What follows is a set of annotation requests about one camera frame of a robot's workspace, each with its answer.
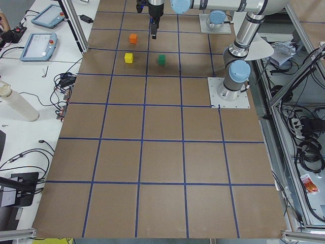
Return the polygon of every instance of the green cube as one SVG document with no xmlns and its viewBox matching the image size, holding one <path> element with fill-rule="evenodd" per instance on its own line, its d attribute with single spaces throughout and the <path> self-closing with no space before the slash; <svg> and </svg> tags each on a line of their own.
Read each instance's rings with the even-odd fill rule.
<svg viewBox="0 0 325 244">
<path fill-rule="evenodd" d="M 159 65 L 165 65 L 166 64 L 166 56 L 165 55 L 159 55 L 158 56 L 158 64 Z"/>
</svg>

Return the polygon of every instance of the yellow object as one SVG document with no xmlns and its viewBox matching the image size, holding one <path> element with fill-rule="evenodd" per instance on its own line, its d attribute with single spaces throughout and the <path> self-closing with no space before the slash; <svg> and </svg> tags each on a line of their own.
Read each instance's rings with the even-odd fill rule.
<svg viewBox="0 0 325 244">
<path fill-rule="evenodd" d="M 32 244 L 73 244 L 73 238 L 48 238 L 44 240 L 33 240 Z"/>
<path fill-rule="evenodd" d="M 126 53 L 124 56 L 124 60 L 127 64 L 133 63 L 133 53 Z"/>
</svg>

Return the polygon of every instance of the cube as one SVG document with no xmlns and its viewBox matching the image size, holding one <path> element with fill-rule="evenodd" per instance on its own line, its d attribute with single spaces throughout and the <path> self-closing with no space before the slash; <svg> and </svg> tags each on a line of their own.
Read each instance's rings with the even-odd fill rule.
<svg viewBox="0 0 325 244">
<path fill-rule="evenodd" d="M 124 56 L 124 61 L 127 64 L 132 64 L 133 63 L 133 53 L 126 53 Z"/>
<path fill-rule="evenodd" d="M 158 64 L 159 65 L 165 65 L 166 64 L 166 56 L 165 55 L 159 55 L 158 56 Z"/>
<path fill-rule="evenodd" d="M 138 35 L 137 34 L 130 34 L 130 43 L 131 44 L 137 44 L 138 42 Z"/>
</svg>

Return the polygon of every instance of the blue joint cap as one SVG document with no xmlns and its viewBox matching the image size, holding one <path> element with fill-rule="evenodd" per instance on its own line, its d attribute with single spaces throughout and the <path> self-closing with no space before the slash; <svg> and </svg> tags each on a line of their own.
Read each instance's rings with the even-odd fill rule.
<svg viewBox="0 0 325 244">
<path fill-rule="evenodd" d="M 176 14 L 183 14 L 191 7 L 191 0 L 171 0 L 172 9 Z"/>
<path fill-rule="evenodd" d="M 229 68 L 229 75 L 236 83 L 244 83 L 250 74 L 250 66 L 244 60 L 234 61 Z"/>
<path fill-rule="evenodd" d="M 225 20 L 225 12 L 220 10 L 214 10 L 209 15 L 210 22 L 213 24 L 222 24 Z"/>
</svg>

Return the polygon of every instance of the power adapter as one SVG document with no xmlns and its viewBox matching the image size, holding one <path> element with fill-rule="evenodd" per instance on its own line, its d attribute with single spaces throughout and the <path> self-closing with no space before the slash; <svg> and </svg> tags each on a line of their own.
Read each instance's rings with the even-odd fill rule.
<svg viewBox="0 0 325 244">
<path fill-rule="evenodd" d="M 83 15 L 80 15 L 80 19 L 82 21 L 85 21 L 88 24 L 93 23 L 93 19 L 90 18 L 90 17 L 88 17 L 88 16 L 86 16 L 86 15 L 84 15 L 84 14 Z"/>
</svg>

